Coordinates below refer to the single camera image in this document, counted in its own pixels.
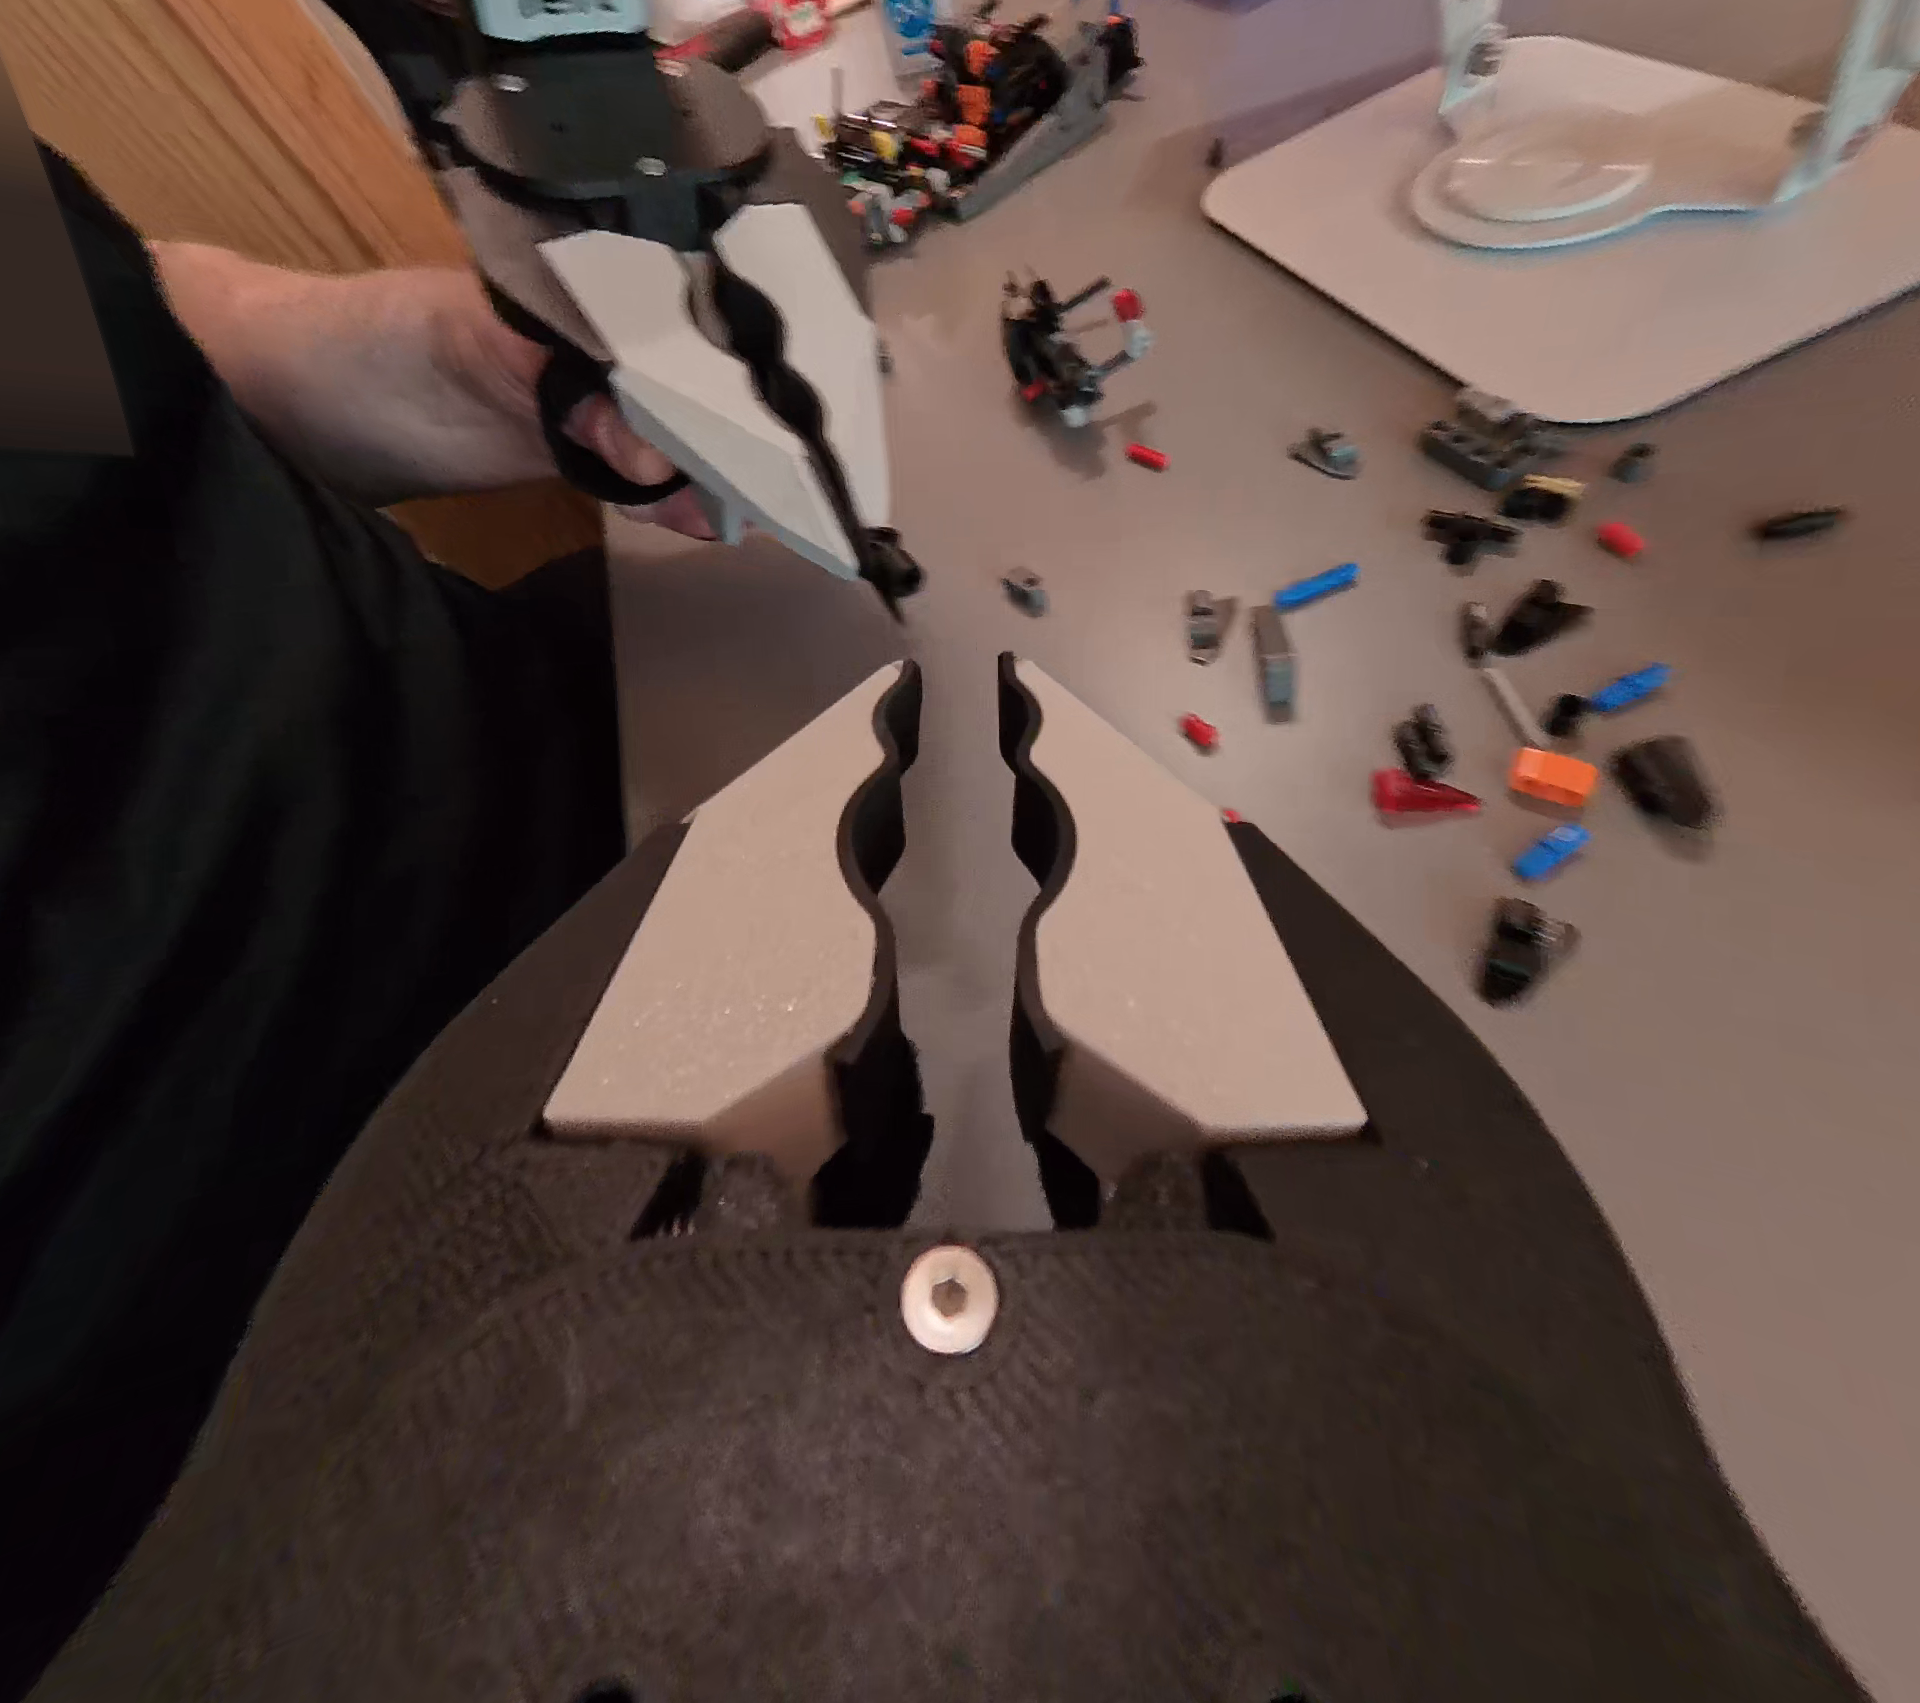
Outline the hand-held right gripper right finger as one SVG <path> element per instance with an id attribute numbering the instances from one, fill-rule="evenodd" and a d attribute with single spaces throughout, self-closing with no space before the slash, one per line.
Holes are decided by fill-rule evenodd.
<path id="1" fill-rule="evenodd" d="M 998 659 L 1021 1131 L 1073 1181 L 1155 1155 L 1356 1139 L 1369 1125 L 1237 827 L 1031 659 Z"/>

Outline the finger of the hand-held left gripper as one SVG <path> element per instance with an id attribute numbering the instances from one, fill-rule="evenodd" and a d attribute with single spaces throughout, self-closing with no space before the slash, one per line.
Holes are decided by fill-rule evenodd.
<path id="1" fill-rule="evenodd" d="M 880 335 L 803 203 L 747 203 L 715 233 L 715 311 L 779 435 L 819 475 L 836 467 L 844 513 L 895 523 Z"/>
<path id="2" fill-rule="evenodd" d="M 628 429 L 698 489 L 727 543 L 758 529 L 843 577 L 858 575 L 852 535 L 804 443 L 757 393 L 749 365 L 698 325 L 687 261 L 669 245 L 583 229 L 539 243 L 598 343 Z"/>

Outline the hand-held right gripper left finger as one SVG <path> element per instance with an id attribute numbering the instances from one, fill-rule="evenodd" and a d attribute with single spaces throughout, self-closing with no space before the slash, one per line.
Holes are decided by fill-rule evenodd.
<path id="1" fill-rule="evenodd" d="M 916 687 L 867 675 L 684 819 L 684 833 L 543 1107 L 561 1139 L 638 1139 L 822 1167 L 849 1137 L 832 1049 L 876 995 L 880 931 L 844 825 L 898 763 Z"/>

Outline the black red lego subassembly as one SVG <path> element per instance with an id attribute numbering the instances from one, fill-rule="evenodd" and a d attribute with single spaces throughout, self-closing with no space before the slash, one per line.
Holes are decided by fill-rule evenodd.
<path id="1" fill-rule="evenodd" d="M 1117 323 L 1117 351 L 1103 359 L 1089 355 L 1070 327 L 1070 317 L 1092 301 L 1104 301 Z M 1153 347 L 1142 297 L 1106 275 L 1063 297 L 1043 275 L 1009 273 L 998 323 L 1017 393 L 1068 429 L 1089 427 L 1113 377 Z"/>

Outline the pile of lego pieces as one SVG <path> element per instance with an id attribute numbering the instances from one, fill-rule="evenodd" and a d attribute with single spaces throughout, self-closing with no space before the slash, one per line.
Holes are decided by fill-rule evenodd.
<path id="1" fill-rule="evenodd" d="M 1878 943 L 1875 517 L 1842 407 L 1708 397 L 1518 427 L 1494 497 L 1429 453 L 1427 379 L 1128 405 L 1080 451 L 1000 421 L 983 513 L 1044 659 L 1284 841 L 1332 829 L 1477 991 L 1765 1029 L 1845 1021 Z"/>

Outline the large multicoloured lego model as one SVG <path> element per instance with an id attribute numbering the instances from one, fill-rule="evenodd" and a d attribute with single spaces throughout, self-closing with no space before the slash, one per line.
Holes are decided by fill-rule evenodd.
<path id="1" fill-rule="evenodd" d="M 906 245 L 928 221 L 965 223 L 1103 130 L 1117 92 L 1142 68 L 1139 20 L 1111 0 L 1004 18 L 985 0 L 930 40 L 932 64 L 909 100 L 852 110 L 831 90 L 814 120 L 862 243 Z"/>

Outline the person's left hand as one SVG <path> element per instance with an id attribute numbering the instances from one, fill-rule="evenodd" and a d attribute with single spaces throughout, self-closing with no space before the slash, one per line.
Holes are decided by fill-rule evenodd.
<path id="1" fill-rule="evenodd" d="M 239 409 L 336 491 L 386 507 L 562 473 L 540 421 L 549 349 L 477 275 L 309 275 L 202 243 L 147 249 Z"/>

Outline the wooden column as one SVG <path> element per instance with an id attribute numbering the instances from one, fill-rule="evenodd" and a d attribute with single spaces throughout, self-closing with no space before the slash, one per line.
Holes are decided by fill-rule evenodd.
<path id="1" fill-rule="evenodd" d="M 369 505 L 285 457 L 239 409 L 174 317 L 148 241 L 187 241 L 309 275 L 455 269 L 473 255 L 429 177 L 395 100 L 370 92 L 305 0 L 5 0 L 5 62 L 52 167 L 75 193 L 127 223 L 133 261 L 153 279 L 134 301 L 161 307 L 166 345 L 207 395 L 195 433 L 250 467 L 281 501 L 320 505 L 350 543 L 401 551 L 407 531 L 442 579 L 535 591 L 562 563 L 606 583 L 598 503 L 559 477 L 493 493 Z"/>

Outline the person's black clothing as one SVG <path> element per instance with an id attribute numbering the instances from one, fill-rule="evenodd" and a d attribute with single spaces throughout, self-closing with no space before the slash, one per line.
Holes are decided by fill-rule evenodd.
<path id="1" fill-rule="evenodd" d="M 133 227 L 39 154 L 130 451 L 5 451 L 5 1699 L 376 1105 L 622 851 L 606 609 L 253 485 L 133 351 L 180 339 Z"/>

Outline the white metal book stand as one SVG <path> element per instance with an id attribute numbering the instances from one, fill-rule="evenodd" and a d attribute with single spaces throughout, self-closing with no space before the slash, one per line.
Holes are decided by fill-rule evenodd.
<path id="1" fill-rule="evenodd" d="M 1822 106 L 1437 0 L 1438 64 L 1225 171 L 1206 219 L 1437 371 L 1645 419 L 1919 283 L 1919 0 L 1854 0 Z"/>

